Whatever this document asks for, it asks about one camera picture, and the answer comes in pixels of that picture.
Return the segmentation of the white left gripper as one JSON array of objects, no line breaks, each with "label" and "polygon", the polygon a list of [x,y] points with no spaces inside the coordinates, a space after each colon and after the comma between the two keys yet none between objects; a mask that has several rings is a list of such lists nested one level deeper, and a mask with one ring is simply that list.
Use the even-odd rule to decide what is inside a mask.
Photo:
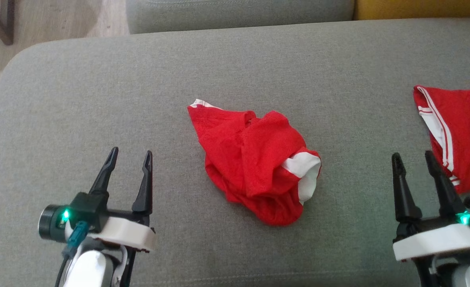
[{"label": "white left gripper", "polygon": [[[111,174],[118,159],[118,147],[111,149],[106,161],[102,165],[89,195],[109,196],[108,186]],[[139,216],[149,216],[153,212],[153,153],[148,150],[143,162],[143,178],[139,192],[132,205],[132,212]],[[44,240],[67,244],[74,228],[71,225],[72,209],[67,205],[51,204],[39,216],[38,234]],[[155,231],[132,216],[131,213],[112,210],[104,228],[100,232],[90,230],[84,239],[98,240],[109,246],[125,246],[138,252],[151,252],[155,250]]]}]

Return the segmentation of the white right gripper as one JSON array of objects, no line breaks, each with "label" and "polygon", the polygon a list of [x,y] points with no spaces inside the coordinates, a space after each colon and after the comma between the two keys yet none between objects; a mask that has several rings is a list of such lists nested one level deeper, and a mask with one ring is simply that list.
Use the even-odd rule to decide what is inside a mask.
[{"label": "white right gripper", "polygon": [[397,261],[470,250],[470,215],[463,215],[466,207],[431,150],[425,151],[425,160],[437,189],[441,218],[421,220],[422,212],[412,198],[402,158],[397,152],[391,157],[398,221],[393,252]]}]

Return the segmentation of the red printed basketball jersey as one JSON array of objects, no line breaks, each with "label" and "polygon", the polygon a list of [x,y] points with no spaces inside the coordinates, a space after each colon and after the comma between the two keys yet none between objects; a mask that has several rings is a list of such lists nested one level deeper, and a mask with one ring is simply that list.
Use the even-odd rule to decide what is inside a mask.
[{"label": "red printed basketball jersey", "polygon": [[415,86],[413,99],[432,151],[457,193],[470,192],[470,90]]}]

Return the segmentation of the red shorts with white band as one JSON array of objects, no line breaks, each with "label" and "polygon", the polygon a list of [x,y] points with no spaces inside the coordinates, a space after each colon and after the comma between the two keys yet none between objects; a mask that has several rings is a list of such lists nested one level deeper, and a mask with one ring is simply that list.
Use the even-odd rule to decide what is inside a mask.
[{"label": "red shorts with white band", "polygon": [[262,118],[196,99],[188,106],[211,181],[271,226],[295,223],[317,187],[321,156],[277,111]]}]

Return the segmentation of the grey fabric sofa seat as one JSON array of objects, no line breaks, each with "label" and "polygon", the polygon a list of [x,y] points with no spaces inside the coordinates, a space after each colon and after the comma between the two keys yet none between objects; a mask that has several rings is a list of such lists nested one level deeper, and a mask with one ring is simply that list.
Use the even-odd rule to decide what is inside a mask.
[{"label": "grey fabric sofa seat", "polygon": [[[395,260],[391,156],[438,213],[415,85],[470,89],[470,19],[322,22],[69,39],[18,53],[0,78],[0,287],[53,287],[63,245],[49,204],[88,191],[114,146],[109,207],[131,209],[153,153],[155,252],[131,287],[419,287]],[[319,152],[313,198],[275,228],[228,203],[204,169],[195,99],[284,114]]]}]

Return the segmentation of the yellow cushion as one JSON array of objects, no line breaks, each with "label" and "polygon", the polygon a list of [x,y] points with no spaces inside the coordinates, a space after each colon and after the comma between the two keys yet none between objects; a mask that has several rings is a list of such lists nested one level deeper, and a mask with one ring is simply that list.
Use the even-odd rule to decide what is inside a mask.
[{"label": "yellow cushion", "polygon": [[470,18],[470,0],[355,0],[354,20]]}]

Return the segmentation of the grey sofa cushion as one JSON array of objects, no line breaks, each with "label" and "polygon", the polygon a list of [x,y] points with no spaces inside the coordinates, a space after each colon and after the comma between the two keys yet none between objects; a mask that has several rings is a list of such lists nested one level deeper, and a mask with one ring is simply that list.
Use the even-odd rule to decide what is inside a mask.
[{"label": "grey sofa cushion", "polygon": [[355,0],[126,0],[131,34],[352,20]]}]

